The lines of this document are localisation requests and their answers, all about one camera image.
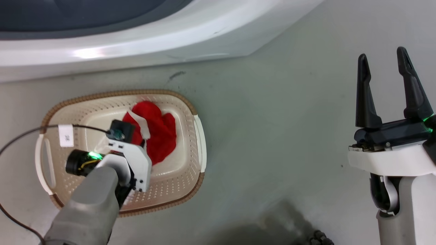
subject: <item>red mitten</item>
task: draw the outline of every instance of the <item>red mitten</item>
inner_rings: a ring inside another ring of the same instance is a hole
[[[159,107],[149,101],[139,102],[132,108],[132,112],[145,118],[150,132],[150,138],[143,139],[146,130],[142,129],[127,113],[123,121],[135,125],[132,144],[141,145],[142,141],[146,140],[147,154],[152,165],[163,161],[176,148],[176,121],[173,115],[170,113],[162,115]]]

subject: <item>washing machine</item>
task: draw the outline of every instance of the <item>washing machine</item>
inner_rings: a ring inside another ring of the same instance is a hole
[[[246,56],[322,0],[2,0],[0,82]]]

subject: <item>brown woven rim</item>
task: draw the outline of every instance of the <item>brown woven rim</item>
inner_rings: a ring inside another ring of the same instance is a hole
[[[185,97],[183,97],[182,95],[180,95],[176,92],[169,91],[169,90],[163,90],[163,89],[138,89],[138,90],[125,90],[125,91],[99,93],[99,94],[87,95],[87,96],[82,96],[82,97],[62,101],[61,103],[53,106],[53,108],[50,111],[48,111],[48,113],[45,115],[44,119],[42,119],[41,126],[47,126],[49,124],[51,118],[53,117],[53,115],[57,111],[59,111],[62,107],[65,107],[68,105],[76,104],[76,103],[83,102],[83,101],[93,100],[93,99],[101,99],[101,98],[123,96],[123,95],[144,95],[144,94],[172,95],[174,97],[179,98],[181,101],[183,101],[189,107],[189,109],[193,115],[197,115],[197,110],[194,108],[194,106]],[[41,129],[40,133],[44,134],[46,131],[47,131],[46,129]],[[187,195],[185,195],[182,198],[179,198],[179,199],[174,200],[174,201],[166,202],[163,204],[159,204],[159,205],[146,207],[146,208],[138,208],[138,209],[133,209],[133,210],[120,211],[118,214],[118,217],[121,218],[121,217],[128,217],[128,216],[134,216],[134,215],[139,215],[139,214],[156,212],[159,210],[163,210],[166,208],[174,207],[174,206],[180,205],[182,203],[185,203],[186,201],[191,199],[197,193],[197,191],[201,187],[201,184],[203,183],[203,179],[204,179],[204,173],[200,173],[194,188]],[[64,206],[64,204],[58,198],[56,193],[54,193],[53,195],[50,195],[50,200],[53,202],[53,204],[58,209],[61,209]]]

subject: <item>beige plastic basket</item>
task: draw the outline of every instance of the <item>beige plastic basket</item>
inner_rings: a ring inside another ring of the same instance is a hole
[[[174,116],[177,145],[163,162],[152,167],[149,190],[130,193],[120,217],[179,205],[191,199],[200,188],[206,169],[206,144],[201,121],[191,103],[166,90],[109,92],[64,101],[53,107],[42,121],[43,126],[82,124],[108,129],[113,119],[121,120],[127,109],[140,101],[151,101],[162,113]],[[84,178],[66,173],[67,156],[73,149],[94,151],[105,138],[98,131],[74,128],[75,147],[62,148],[56,129],[40,132],[35,149],[36,170],[42,187],[58,208],[64,206]]]

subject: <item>floor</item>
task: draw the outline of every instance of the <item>floor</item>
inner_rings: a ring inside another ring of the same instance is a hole
[[[436,91],[430,79],[436,71],[426,63],[431,54],[407,35],[400,39],[398,27],[390,28],[396,9],[375,0],[344,2],[327,0],[246,58],[1,84],[0,145],[38,126],[65,99],[121,89],[173,90],[202,119],[208,147],[204,183],[185,204],[118,219],[109,244],[290,244],[313,228],[339,245],[378,244],[369,174],[347,162],[356,130],[357,57],[368,54],[384,121],[400,119],[405,106],[398,45],[409,44],[428,95]],[[374,5],[375,11],[365,12]],[[392,21],[371,22],[382,11]],[[36,137],[1,156],[0,201],[45,233],[57,209],[36,177]],[[3,215],[0,224],[4,244],[37,243]]]

